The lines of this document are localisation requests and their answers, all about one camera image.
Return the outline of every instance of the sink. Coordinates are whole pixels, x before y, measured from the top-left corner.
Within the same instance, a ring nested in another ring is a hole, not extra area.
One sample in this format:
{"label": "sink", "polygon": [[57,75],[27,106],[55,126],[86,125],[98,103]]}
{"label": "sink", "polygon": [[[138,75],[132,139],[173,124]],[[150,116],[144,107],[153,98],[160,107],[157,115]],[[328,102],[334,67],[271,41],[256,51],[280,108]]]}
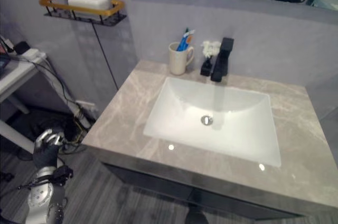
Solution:
{"label": "sink", "polygon": [[144,134],[279,167],[280,153],[266,94],[166,78]]}

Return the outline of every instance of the soap dish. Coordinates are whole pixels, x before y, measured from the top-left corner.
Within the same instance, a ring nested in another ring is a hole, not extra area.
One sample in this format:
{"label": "soap dish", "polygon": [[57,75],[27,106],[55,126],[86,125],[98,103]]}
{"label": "soap dish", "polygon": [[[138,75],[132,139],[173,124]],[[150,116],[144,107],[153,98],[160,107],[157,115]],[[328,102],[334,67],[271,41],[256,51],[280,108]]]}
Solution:
{"label": "soap dish", "polygon": [[[85,7],[70,6],[67,4],[53,3],[52,1],[53,0],[39,0],[39,4],[41,6],[45,6],[47,9],[47,13],[45,14],[45,16],[80,22],[88,22],[103,26],[115,26],[127,17],[127,15],[124,15],[120,12],[120,10],[124,8],[125,3],[119,0],[111,0],[110,2],[112,8],[108,10],[97,10]],[[76,15],[77,12],[98,15],[99,20],[80,17],[79,15]]]}

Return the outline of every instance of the black faucet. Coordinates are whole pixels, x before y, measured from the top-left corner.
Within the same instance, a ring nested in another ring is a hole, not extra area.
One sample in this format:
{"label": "black faucet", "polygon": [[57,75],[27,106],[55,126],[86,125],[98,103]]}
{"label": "black faucet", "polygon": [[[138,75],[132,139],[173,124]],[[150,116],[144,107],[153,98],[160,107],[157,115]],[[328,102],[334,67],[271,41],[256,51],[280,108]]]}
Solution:
{"label": "black faucet", "polygon": [[222,77],[228,74],[228,58],[233,47],[232,38],[223,38],[220,53],[217,56],[216,64],[211,74],[211,80],[221,82]]}

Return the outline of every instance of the soap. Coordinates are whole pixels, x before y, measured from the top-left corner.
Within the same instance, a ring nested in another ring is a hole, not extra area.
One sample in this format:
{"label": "soap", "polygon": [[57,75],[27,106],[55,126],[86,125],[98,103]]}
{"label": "soap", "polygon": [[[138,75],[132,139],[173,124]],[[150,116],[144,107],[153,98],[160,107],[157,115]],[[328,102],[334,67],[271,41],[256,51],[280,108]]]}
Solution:
{"label": "soap", "polygon": [[[68,0],[68,5],[70,6],[79,6],[90,9],[97,10],[108,10],[111,8],[111,3],[109,0]],[[77,17],[82,18],[91,18],[93,20],[100,20],[100,16],[96,14],[84,13],[81,11],[75,11]]]}

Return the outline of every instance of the toothbrush holder cup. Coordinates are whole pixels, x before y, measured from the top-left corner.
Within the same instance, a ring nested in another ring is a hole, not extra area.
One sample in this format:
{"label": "toothbrush holder cup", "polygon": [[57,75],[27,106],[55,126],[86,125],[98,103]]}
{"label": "toothbrush holder cup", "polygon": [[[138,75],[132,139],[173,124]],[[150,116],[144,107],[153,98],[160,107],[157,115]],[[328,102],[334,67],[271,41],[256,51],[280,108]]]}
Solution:
{"label": "toothbrush holder cup", "polygon": [[169,68],[174,75],[184,74],[186,66],[194,59],[194,47],[191,46],[184,51],[177,51],[179,45],[178,42],[169,45]]}

